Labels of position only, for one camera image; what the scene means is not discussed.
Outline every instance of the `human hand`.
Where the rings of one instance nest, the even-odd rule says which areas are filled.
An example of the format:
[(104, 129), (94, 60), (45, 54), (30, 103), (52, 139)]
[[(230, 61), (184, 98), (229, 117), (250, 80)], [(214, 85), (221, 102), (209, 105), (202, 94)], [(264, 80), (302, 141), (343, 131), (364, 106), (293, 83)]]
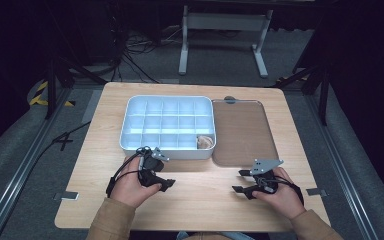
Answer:
[[(275, 176), (282, 177), (290, 183), (293, 183), (285, 169), (278, 167), (273, 169), (273, 172)], [(276, 211), (289, 220), (307, 211), (299, 200), (299, 197), (294, 189), (285, 184), (279, 184), (279, 187), (274, 194), (254, 191), (252, 192), (252, 195), (257, 199), (269, 203)]]
[(134, 208), (138, 208), (146, 199), (157, 193), (161, 184), (154, 184), (150, 187), (143, 187), (138, 179), (140, 157), (133, 159), (121, 171), (120, 176), (128, 173), (119, 179), (111, 192), (110, 198), (125, 203)]

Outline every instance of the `beige sleeve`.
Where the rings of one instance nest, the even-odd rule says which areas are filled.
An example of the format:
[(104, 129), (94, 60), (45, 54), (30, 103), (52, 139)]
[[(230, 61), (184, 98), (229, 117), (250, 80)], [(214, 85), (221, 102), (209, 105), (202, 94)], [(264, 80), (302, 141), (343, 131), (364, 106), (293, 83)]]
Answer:
[(295, 233), (300, 240), (323, 239), (336, 240), (342, 237), (327, 225), (313, 210), (309, 210), (291, 220)]
[(134, 207), (105, 198), (86, 239), (129, 239), (135, 210)]

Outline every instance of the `metal frame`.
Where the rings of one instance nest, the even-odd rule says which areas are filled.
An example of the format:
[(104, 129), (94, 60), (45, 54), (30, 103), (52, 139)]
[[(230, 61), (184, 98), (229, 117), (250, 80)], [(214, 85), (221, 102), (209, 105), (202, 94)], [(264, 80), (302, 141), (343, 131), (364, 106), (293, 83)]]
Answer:
[(267, 11), (266, 15), (240, 15), (240, 14), (209, 14), (209, 13), (189, 13), (188, 6), (183, 7), (182, 23), (182, 50), (180, 52), (179, 74), (185, 75), (188, 64), (188, 30), (189, 29), (220, 29), (220, 30), (239, 30), (239, 31), (259, 31), (257, 44), (252, 45), (255, 62), (262, 78), (267, 78), (268, 73), (264, 64), (261, 49), (267, 30), (270, 25), (273, 11)]
[(318, 106), (315, 99), (312, 96), (305, 95), (305, 100), (309, 106), (314, 120), (317, 122), (317, 126), (323, 136), (326, 146), (329, 149), (329, 154), (332, 160), (332, 166), (335, 174), (339, 180), (339, 183), (344, 191), (345, 197), (350, 205), (351, 211), (355, 217), (360, 232), (364, 239), (378, 239), (378, 236), (373, 228), (373, 225), (366, 213), (364, 205), (361, 201), (348, 172), (342, 161), (341, 155), (335, 146), (335, 143), (330, 135), (329, 129), (322, 124), (318, 117)]
[(18, 198), (23, 191), (31, 171), (37, 163), (37, 157), (40, 154), (39, 150), (41, 149), (47, 134), (57, 118), (58, 113), (64, 107), (70, 93), (71, 89), (65, 88), (61, 90), (55, 111), (48, 120), (44, 120), (42, 123), (32, 145), (24, 156), (23, 161), (11, 181), (8, 183), (8, 186), (0, 199), (0, 234), (4, 229), (8, 218), (11, 216), (12, 210), (14, 209)]

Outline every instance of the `silver bracket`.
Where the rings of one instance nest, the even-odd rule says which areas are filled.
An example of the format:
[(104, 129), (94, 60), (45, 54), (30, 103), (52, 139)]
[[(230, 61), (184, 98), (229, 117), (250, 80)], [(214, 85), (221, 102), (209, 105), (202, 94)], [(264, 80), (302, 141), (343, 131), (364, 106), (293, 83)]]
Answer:
[(251, 176), (266, 173), (283, 163), (281, 159), (255, 159), (249, 173)]
[(306, 190), (307, 190), (308, 196), (314, 196), (314, 195), (320, 195), (321, 197), (329, 196), (329, 194), (327, 194), (324, 189), (311, 188)]
[(164, 161), (164, 162), (168, 162), (170, 160), (170, 158), (164, 156), (163, 153), (161, 152), (161, 150), (157, 147), (152, 151), (151, 156), (155, 159), (158, 159), (158, 160)]
[(53, 199), (55, 201), (61, 201), (61, 200), (77, 200), (79, 198), (78, 192), (63, 192), (63, 193), (55, 193)]

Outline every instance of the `dark curtain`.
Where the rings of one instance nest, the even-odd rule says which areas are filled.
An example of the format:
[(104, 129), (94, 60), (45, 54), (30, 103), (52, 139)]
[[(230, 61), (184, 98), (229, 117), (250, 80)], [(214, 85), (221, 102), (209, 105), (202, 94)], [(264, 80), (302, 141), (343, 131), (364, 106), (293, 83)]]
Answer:
[(42, 78), (45, 57), (29, 19), (0, 2), (0, 136), (29, 109), (27, 94)]
[(384, 183), (384, 1), (353, 1), (326, 14), (297, 67), (322, 62), (331, 65), (338, 101)]

